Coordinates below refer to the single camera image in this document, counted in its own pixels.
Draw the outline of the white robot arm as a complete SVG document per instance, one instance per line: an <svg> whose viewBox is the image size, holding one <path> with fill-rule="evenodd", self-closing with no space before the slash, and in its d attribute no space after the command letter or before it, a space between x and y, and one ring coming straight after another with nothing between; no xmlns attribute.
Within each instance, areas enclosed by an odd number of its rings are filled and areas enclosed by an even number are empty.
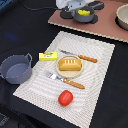
<svg viewBox="0 0 128 128"><path fill-rule="evenodd" d="M85 0L56 0L56 6L59 9L64 9L66 11L82 8L85 4Z"/></svg>

